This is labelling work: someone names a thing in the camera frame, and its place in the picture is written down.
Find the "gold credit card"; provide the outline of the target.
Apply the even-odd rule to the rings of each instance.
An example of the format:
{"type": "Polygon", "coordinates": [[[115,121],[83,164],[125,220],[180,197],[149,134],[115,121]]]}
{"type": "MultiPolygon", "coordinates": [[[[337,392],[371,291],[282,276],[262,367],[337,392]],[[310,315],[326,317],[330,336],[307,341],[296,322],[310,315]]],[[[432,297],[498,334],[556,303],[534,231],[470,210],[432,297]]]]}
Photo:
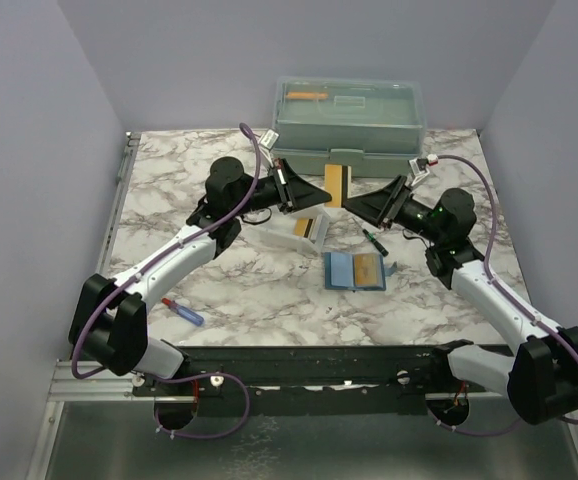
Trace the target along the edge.
{"type": "Polygon", "coordinates": [[[384,287],[382,257],[365,253],[353,257],[354,285],[360,289],[382,289],[384,287]]]}
{"type": "Polygon", "coordinates": [[[342,208],[348,198],[352,169],[347,165],[326,164],[324,168],[324,188],[331,196],[325,203],[329,208],[342,208]]]}

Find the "blue leather card holder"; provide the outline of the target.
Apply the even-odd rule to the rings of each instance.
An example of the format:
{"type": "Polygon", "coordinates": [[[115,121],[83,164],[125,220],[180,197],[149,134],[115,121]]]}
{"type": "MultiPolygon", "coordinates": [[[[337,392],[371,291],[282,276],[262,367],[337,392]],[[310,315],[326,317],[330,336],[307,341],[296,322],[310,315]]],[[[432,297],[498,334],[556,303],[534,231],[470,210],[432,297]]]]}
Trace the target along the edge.
{"type": "Polygon", "coordinates": [[[384,287],[382,289],[360,289],[354,285],[353,257],[357,254],[326,252],[324,261],[324,284],[327,290],[340,291],[385,291],[386,279],[398,270],[398,264],[386,264],[382,255],[384,287]]]}

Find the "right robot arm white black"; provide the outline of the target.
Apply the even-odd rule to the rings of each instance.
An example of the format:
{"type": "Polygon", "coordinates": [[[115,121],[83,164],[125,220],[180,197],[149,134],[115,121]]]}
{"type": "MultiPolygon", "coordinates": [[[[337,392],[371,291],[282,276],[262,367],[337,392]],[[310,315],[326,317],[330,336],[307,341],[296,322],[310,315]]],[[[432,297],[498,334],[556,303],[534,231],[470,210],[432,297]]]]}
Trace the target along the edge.
{"type": "Polygon", "coordinates": [[[449,392],[473,382],[506,397],[531,425],[578,410],[578,327],[563,328],[544,317],[494,275],[469,238],[476,222],[471,194],[450,188],[429,208],[399,176],[342,206],[375,227],[397,224],[427,240],[431,274],[470,303],[509,347],[508,356],[469,341],[437,348],[428,370],[436,389],[449,392]]]}

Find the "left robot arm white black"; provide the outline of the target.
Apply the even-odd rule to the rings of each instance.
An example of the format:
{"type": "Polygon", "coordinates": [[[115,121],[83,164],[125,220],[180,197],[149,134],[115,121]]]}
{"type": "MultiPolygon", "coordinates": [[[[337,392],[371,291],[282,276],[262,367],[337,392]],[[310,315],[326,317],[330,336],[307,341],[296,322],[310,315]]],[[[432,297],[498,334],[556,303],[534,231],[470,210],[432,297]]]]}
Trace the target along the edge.
{"type": "Polygon", "coordinates": [[[170,241],[112,278],[94,274],[83,284],[68,334],[73,376],[93,376],[92,371],[78,368],[80,358],[87,357],[101,370],[156,377],[166,393],[183,393],[191,372],[183,364],[181,350],[149,335],[151,309],[188,274],[231,246],[241,232],[241,216],[271,207],[294,213],[330,199],[329,193],[298,176],[283,159],[264,178],[247,174],[234,157],[215,160],[204,196],[170,241]]]}

